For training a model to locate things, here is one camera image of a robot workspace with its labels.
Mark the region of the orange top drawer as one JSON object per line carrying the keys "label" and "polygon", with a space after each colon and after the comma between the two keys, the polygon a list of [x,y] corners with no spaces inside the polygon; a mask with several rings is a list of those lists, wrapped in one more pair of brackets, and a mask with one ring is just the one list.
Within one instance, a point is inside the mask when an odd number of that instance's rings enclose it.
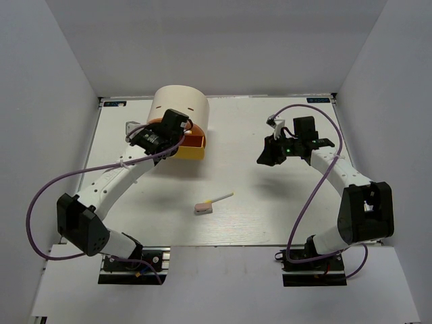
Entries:
{"label": "orange top drawer", "polygon": [[[155,119],[150,119],[149,121],[147,121],[147,123],[153,124],[153,123],[161,122],[161,120],[162,120],[161,117],[155,118]],[[184,132],[186,135],[191,135],[191,136],[204,136],[205,135],[203,130],[198,125],[196,125],[191,119],[189,119],[186,122]]]}

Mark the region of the pink correction tape dispenser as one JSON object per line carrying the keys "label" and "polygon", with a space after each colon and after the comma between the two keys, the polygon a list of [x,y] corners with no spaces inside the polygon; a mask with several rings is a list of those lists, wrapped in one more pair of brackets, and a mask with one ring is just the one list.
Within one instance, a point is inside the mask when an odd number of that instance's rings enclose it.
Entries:
{"label": "pink correction tape dispenser", "polygon": [[202,215],[209,214],[213,212],[213,203],[212,202],[201,202],[197,203],[194,206],[194,214]]}

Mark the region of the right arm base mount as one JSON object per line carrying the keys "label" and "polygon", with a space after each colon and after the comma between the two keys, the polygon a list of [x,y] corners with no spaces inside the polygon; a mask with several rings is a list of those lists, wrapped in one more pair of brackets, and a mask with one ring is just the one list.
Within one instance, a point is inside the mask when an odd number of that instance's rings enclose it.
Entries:
{"label": "right arm base mount", "polygon": [[290,263],[286,259],[286,251],[275,254],[275,260],[282,265],[283,286],[325,287],[346,286],[344,262],[341,256],[331,256],[311,263]]}

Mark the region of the yellow drawer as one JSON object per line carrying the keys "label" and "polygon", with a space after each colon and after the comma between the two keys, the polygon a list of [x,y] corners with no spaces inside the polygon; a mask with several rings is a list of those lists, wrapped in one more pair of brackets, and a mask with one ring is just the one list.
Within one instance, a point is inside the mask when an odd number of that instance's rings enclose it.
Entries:
{"label": "yellow drawer", "polygon": [[205,157],[206,138],[205,135],[187,134],[180,145],[177,153],[173,156],[176,159],[188,159],[200,161]]}

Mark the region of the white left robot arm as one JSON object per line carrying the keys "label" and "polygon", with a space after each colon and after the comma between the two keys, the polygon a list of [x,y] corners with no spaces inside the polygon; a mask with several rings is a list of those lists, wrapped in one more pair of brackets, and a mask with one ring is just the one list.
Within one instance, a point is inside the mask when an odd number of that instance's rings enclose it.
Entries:
{"label": "white left robot arm", "polygon": [[191,119],[168,109],[160,121],[126,124],[127,147],[118,161],[105,168],[91,185],[57,200],[57,230],[68,242],[92,257],[105,254],[119,258],[127,269],[142,263],[142,244],[133,237],[108,229],[109,210],[126,190],[161,160],[177,153]]}

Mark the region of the white marker yellow cap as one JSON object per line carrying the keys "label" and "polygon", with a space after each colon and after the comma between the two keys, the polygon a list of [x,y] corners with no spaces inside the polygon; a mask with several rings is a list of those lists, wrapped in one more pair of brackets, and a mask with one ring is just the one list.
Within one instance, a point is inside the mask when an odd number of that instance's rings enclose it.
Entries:
{"label": "white marker yellow cap", "polygon": [[217,197],[217,198],[212,198],[211,200],[209,200],[209,202],[210,202],[211,204],[213,204],[213,203],[219,202],[219,201],[221,201],[221,200],[227,199],[227,198],[229,198],[229,197],[232,197],[233,195],[234,195],[234,192],[230,192],[230,193],[228,193],[228,194],[224,194],[223,196],[219,196],[219,197]]}

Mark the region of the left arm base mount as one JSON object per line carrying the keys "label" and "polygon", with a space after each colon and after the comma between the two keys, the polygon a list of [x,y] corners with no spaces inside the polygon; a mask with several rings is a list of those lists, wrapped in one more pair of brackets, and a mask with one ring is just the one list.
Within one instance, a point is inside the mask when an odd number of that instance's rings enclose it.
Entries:
{"label": "left arm base mount", "polygon": [[153,267],[155,272],[143,263],[127,263],[104,256],[99,271],[98,284],[129,285],[129,286],[159,286],[163,284],[169,269],[171,248],[143,248],[141,257]]}

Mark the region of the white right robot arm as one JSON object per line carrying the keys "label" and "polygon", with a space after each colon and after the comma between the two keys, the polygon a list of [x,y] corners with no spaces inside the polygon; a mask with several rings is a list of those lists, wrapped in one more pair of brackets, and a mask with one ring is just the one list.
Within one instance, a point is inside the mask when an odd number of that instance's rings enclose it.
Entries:
{"label": "white right robot arm", "polygon": [[299,157],[322,174],[319,183],[328,181],[341,197],[336,224],[310,236],[299,259],[320,269],[329,258],[353,245],[388,238],[394,234],[392,189],[386,182],[374,182],[357,171],[340,154],[341,148],[327,138],[319,138],[312,116],[294,119],[294,133],[286,131],[285,121],[270,117],[273,134],[265,137],[260,165],[273,167],[288,157]]}

